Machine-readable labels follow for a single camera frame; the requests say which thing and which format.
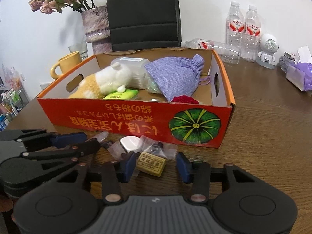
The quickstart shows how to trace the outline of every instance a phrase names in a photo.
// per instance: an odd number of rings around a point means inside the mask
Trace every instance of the green packet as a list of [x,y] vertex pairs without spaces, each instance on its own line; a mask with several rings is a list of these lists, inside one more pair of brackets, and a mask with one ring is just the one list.
[[117,91],[110,93],[103,99],[122,99],[122,100],[136,99],[137,94],[138,90],[127,89],[124,93],[118,93]]

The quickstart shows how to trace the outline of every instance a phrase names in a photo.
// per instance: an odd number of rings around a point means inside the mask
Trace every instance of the yellow mug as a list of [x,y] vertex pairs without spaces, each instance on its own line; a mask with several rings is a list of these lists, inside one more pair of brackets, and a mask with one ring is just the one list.
[[80,57],[80,54],[78,51],[71,53],[71,54],[68,54],[68,55],[65,55],[64,57],[59,59],[56,64],[54,64],[52,66],[52,68],[50,69],[50,75],[53,79],[58,79],[60,77],[60,75],[57,75],[55,73],[55,69],[58,66],[60,66],[60,69],[61,69],[62,73],[64,74],[67,71],[71,70],[76,65],[78,65],[80,62],[81,62],[81,57]]

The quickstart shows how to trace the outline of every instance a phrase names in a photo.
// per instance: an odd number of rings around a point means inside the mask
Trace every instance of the robot figurine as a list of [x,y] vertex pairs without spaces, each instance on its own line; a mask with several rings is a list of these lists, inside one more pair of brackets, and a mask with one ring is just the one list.
[[260,40],[261,52],[258,53],[257,63],[261,66],[272,68],[272,62],[275,62],[275,54],[279,48],[279,44],[274,36],[271,34],[263,34]]

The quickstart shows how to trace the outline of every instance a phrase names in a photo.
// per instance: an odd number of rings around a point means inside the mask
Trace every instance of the brown tabletop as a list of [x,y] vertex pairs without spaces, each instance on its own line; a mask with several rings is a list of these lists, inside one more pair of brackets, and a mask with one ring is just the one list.
[[[202,160],[213,167],[232,162],[291,196],[298,206],[298,218],[292,234],[311,234],[312,230],[312,99],[302,93],[280,69],[263,68],[241,62],[226,65],[236,100],[236,110],[219,149],[178,146],[191,160]],[[77,132],[77,129],[53,126],[36,99],[10,123],[9,129],[46,128],[49,132]],[[109,139],[122,136],[110,134]],[[113,158],[101,149],[92,159],[100,164]],[[180,181],[174,161],[168,161],[160,178],[140,173],[128,184],[129,194],[185,194],[189,185]],[[94,183],[92,194],[101,198],[101,184]],[[213,184],[211,197],[221,192]]]

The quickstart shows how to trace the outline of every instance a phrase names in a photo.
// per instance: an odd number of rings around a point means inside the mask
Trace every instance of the plastic water bottle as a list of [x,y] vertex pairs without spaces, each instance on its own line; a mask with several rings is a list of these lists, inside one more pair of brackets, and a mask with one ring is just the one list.
[[244,16],[239,8],[238,2],[231,2],[231,8],[227,16],[227,36],[228,45],[241,48],[242,33],[244,32]]
[[257,7],[249,6],[245,18],[245,29],[242,41],[242,57],[249,62],[255,62],[258,54],[261,22],[257,14]]
[[239,48],[213,40],[193,39],[190,41],[182,41],[181,47],[214,49],[220,56],[221,60],[226,63],[237,64],[241,58],[241,50]]

